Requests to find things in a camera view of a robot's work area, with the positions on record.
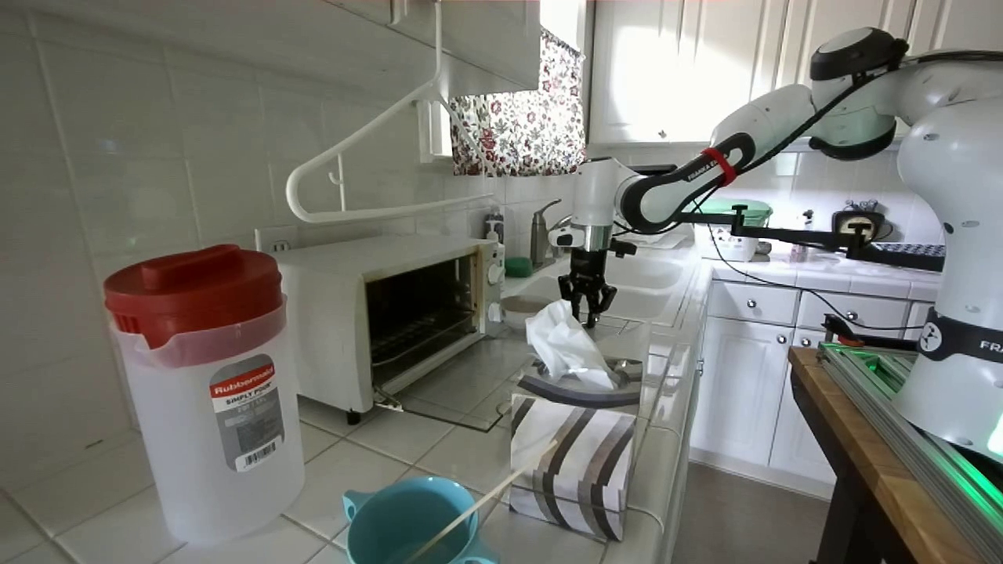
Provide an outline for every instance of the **toaster oven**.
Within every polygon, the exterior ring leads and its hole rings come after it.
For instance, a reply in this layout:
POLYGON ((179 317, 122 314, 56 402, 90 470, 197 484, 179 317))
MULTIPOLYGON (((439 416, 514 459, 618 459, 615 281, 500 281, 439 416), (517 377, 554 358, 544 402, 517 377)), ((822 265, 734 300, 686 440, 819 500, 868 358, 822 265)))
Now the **toaster oven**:
POLYGON ((398 235, 275 256, 299 395, 351 423, 486 337, 503 260, 483 238, 398 235))

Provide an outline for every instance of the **tiled floor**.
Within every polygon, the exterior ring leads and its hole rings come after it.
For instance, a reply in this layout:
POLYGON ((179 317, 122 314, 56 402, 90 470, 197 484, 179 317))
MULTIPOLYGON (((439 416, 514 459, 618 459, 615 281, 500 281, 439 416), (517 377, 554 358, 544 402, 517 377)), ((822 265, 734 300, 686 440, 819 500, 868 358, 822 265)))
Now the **tiled floor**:
MULTIPOLYGON (((331 564, 345 560, 342 493, 373 493, 402 477, 443 472, 475 495, 503 480, 503 434, 471 434, 409 415, 370 415, 345 425, 327 408, 299 411, 306 484, 299 500, 263 534, 221 549, 191 549, 166 534, 145 447, 122 440, 84 461, 0 489, 3 564, 331 564)), ((802 501, 761 487, 691 470, 678 560, 807 560, 822 530, 822 501, 802 501)), ((659 536, 659 519, 625 515, 631 536, 659 536)), ((497 506, 483 527, 486 547, 503 560, 598 564, 653 560, 623 547, 598 547, 557 534, 497 506)))

